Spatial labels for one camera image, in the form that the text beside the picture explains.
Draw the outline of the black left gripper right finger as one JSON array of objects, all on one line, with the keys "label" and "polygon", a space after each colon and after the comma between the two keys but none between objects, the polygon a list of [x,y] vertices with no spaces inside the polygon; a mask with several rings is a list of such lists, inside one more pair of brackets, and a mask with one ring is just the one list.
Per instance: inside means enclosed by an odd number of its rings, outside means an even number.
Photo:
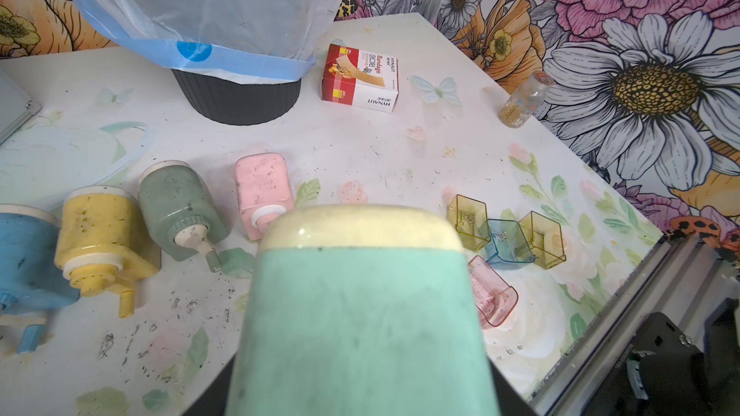
[{"label": "black left gripper right finger", "polygon": [[506,377],[497,369],[494,363],[489,360],[491,375],[495,392],[502,416],[537,416],[537,413],[530,408],[526,400],[518,395],[518,392],[510,385]]}]

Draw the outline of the blue transparent shavings tray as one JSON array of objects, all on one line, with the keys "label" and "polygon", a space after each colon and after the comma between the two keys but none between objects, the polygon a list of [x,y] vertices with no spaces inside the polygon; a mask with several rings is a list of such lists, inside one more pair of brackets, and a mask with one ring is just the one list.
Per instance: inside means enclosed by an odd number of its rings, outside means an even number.
[{"label": "blue transparent shavings tray", "polygon": [[517,221],[488,219],[491,242],[484,248],[485,260],[496,270],[517,270],[534,263],[535,255]]}]

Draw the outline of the yellow pencil sharpener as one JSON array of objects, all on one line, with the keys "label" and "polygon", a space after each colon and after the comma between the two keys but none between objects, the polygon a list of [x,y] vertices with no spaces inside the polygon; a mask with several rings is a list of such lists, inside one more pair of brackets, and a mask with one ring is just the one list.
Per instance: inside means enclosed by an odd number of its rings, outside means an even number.
[{"label": "yellow pencil sharpener", "polygon": [[96,185],[64,202],[55,266],[83,298],[105,292],[119,297],[119,317],[136,309],[137,282],[161,269],[138,201],[129,192]]}]

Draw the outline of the dark green pencil sharpener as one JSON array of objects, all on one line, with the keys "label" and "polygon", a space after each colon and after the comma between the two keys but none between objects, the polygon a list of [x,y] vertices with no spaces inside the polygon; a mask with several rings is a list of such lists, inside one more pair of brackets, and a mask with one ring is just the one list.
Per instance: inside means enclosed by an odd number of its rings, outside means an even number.
[{"label": "dark green pencil sharpener", "polygon": [[229,236],[229,227],[197,172],[187,163],[166,160],[140,176],[138,199],[150,237],[173,260],[196,254],[213,273],[222,270],[215,245]]}]

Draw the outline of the yellow transparent shavings tray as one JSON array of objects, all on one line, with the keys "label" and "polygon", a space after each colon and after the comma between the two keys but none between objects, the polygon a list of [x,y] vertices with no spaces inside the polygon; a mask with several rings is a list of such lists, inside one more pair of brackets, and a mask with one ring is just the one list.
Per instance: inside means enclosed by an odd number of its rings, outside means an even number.
[{"label": "yellow transparent shavings tray", "polygon": [[488,227],[488,208],[485,202],[456,195],[447,207],[447,220],[457,231],[467,250],[479,252],[491,242]]}]

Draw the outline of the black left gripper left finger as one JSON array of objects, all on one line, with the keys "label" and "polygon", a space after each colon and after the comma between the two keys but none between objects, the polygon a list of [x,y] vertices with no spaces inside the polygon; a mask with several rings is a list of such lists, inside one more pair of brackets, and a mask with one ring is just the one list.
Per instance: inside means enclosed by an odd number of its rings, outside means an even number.
[{"label": "black left gripper left finger", "polygon": [[216,379],[206,388],[206,391],[183,413],[183,416],[224,416],[233,367],[234,358],[231,358]]}]

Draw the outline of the mint green pencil sharpener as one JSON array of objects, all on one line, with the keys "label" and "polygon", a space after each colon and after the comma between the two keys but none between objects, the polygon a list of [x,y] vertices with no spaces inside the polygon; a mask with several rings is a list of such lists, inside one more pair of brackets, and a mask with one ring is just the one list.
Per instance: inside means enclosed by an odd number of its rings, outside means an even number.
[{"label": "mint green pencil sharpener", "polygon": [[496,415],[468,262],[450,223],[319,205],[262,238],[229,415]]}]

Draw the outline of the blue pencil sharpener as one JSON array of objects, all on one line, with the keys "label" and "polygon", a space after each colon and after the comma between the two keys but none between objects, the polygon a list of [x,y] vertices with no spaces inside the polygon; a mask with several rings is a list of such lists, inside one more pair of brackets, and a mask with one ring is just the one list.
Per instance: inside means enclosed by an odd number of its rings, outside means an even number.
[{"label": "blue pencil sharpener", "polygon": [[1,324],[24,327],[17,352],[34,352],[46,319],[77,302],[79,291],[54,264],[59,237],[57,219],[38,208],[1,206]]}]

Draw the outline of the pink transparent shavings tray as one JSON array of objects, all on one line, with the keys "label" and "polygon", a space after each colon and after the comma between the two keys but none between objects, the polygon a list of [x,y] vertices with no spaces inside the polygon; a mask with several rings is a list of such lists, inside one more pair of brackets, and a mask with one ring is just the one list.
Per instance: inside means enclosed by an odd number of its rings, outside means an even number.
[{"label": "pink transparent shavings tray", "polygon": [[500,327],[518,304],[518,292],[479,255],[468,262],[468,273],[482,329]]}]

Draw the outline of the pink pencil sharpener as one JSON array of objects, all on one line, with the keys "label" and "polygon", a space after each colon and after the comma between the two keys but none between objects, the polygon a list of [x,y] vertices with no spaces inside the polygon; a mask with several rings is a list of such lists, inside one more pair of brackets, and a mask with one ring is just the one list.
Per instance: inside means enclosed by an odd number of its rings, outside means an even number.
[{"label": "pink pencil sharpener", "polygon": [[295,208],[285,159],[275,152],[250,155],[235,163],[241,221],[250,240],[261,240],[269,226]]}]

